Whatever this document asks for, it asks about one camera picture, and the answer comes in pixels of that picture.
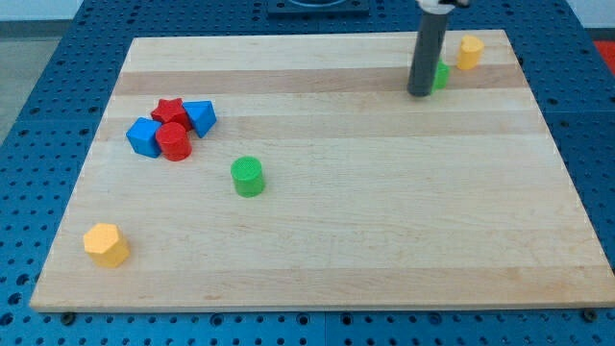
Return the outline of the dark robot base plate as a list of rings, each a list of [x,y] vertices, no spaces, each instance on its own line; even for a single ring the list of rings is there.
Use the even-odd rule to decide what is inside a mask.
[[[359,15],[370,12],[369,0],[267,0],[268,18],[322,15]]]

